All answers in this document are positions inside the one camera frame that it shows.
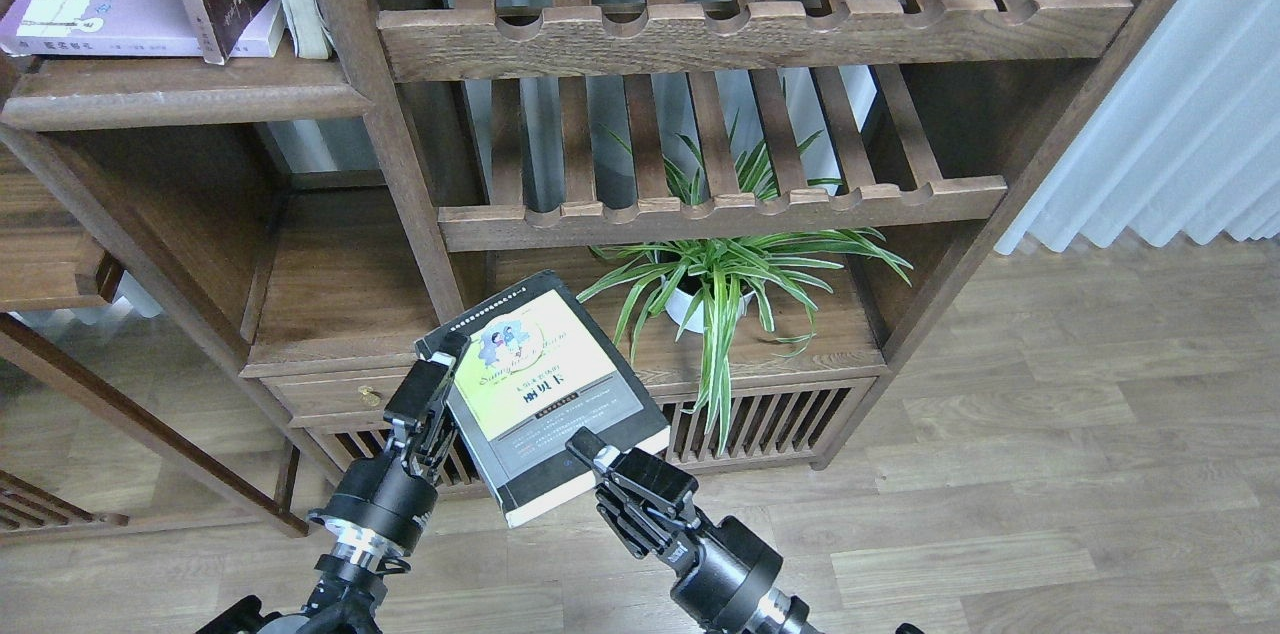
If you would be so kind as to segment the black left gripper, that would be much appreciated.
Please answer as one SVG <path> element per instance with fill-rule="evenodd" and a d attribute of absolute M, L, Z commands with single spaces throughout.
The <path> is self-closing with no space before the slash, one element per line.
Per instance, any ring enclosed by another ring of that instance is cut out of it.
<path fill-rule="evenodd" d="M 411 555 L 435 506 L 438 469 L 456 434 L 447 400 L 470 338 L 445 329 L 431 337 L 431 359 L 413 364 L 383 411 L 392 425 L 383 451 L 352 464 L 326 506 L 308 514 L 357 557 Z"/>

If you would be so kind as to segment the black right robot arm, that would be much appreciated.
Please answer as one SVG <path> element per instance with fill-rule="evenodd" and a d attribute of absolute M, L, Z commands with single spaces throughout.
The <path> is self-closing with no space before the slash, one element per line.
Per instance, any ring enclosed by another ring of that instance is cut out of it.
<path fill-rule="evenodd" d="M 626 452 L 582 427 L 566 448 L 596 474 L 596 510 L 635 558 L 675 571 L 671 598 L 708 633 L 813 633 L 809 608 L 774 584 L 782 556 L 736 517 L 712 523 L 698 480 L 636 447 Z"/>

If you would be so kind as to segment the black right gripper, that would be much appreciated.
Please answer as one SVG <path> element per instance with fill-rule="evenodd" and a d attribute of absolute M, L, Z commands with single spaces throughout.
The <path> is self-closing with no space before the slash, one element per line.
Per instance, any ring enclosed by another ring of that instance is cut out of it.
<path fill-rule="evenodd" d="M 673 570 L 669 596 L 704 631 L 786 630 L 786 596 L 774 585 L 781 555 L 736 517 L 710 523 L 692 502 L 694 476 L 586 427 L 564 447 L 598 475 L 598 512 L 635 558 L 654 555 Z"/>

